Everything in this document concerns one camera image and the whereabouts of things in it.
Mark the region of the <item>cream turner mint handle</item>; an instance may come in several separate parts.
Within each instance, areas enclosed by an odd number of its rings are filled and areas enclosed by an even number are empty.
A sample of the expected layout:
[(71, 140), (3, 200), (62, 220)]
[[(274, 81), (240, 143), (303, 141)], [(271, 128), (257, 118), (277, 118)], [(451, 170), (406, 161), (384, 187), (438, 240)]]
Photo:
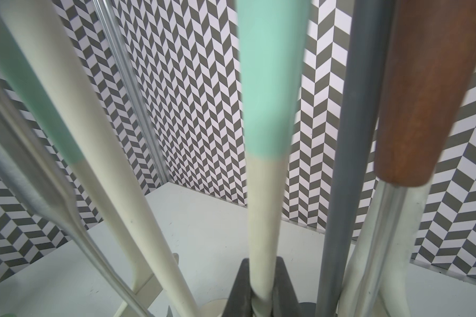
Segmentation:
[(255, 316), (272, 314), (282, 204), (310, 7), (310, 1), (237, 3), (249, 281)]

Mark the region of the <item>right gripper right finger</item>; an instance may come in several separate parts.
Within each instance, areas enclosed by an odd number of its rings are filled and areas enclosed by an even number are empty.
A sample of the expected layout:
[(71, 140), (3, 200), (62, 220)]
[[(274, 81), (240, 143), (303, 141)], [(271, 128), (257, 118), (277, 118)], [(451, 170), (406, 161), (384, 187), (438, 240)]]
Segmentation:
[(272, 290), (273, 317), (303, 316), (296, 292), (292, 285), (286, 264), (282, 257), (276, 257), (274, 286)]

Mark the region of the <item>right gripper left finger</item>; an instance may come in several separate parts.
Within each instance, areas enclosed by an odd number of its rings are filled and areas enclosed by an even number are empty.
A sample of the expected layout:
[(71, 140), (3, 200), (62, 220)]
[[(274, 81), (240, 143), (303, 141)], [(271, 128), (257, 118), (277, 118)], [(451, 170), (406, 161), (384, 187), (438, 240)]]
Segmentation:
[(249, 259), (241, 262), (222, 317), (252, 317)]

